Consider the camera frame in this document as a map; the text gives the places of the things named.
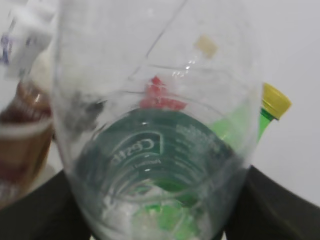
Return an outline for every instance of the yellow bottle cap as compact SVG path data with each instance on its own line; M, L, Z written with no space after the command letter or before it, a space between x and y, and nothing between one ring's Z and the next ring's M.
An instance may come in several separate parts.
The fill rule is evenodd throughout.
M291 106L291 101L279 90L268 83L263 85L263 108L279 120Z

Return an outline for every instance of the plastic bottle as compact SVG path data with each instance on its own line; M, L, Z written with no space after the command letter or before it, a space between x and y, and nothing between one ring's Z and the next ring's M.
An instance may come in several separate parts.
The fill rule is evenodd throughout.
M290 108L290 100L279 90L274 88L268 83L263 85L263 99L259 120L259 133L258 140L262 137L262 134L273 120L279 120L283 114ZM242 105L232 113L231 119L239 122L244 122L244 115L246 106ZM230 122L222 119L215 122L210 128L226 143L234 147L240 144L240 139L237 136L237 131L230 131Z
M24 15L17 14L17 22L22 21L25 15L39 20L27 10L20 9L19 13ZM51 78L39 74L42 66L49 63L43 62L39 57L35 60L48 46L52 35L47 34L50 33L49 28L41 28L45 26L42 22L39 21L39 25L37 22L33 23L32 31L28 31L31 28L22 27L23 31L20 33L24 32L22 36L34 37L35 47L30 50L20 45L13 57L16 61L13 61L12 65L10 63L7 72L13 73L11 76L14 76L18 72L21 73L21 69L30 69L16 76L21 79L16 94L0 113L0 208L27 193L45 165L53 135L49 96Z
M57 143L97 238L209 240L221 231L249 169L261 100L238 2L62 3ZM251 141L232 149L208 126L243 100ZM103 108L88 131L91 103Z

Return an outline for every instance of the green bottle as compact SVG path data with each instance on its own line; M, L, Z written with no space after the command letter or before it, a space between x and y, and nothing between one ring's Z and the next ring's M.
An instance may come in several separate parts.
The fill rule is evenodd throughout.
M258 141L272 120L279 120L291 104L279 90L268 83L264 84Z
M290 106L290 100L283 93L270 84L264 83L262 106L260 111L259 133L257 139L258 141L260 140L267 126L273 120L279 120L281 116L290 108ZM209 128L214 131L224 142L229 144L232 148L237 149L237 147L241 146L243 142L243 134L247 132L246 129L249 127L248 121L246 121L246 117L249 115L247 112L248 109L249 108L247 107L247 104L243 104L229 117L229 119L240 123L238 129L235 129L234 124L226 119L215 122L212 126L209 126Z

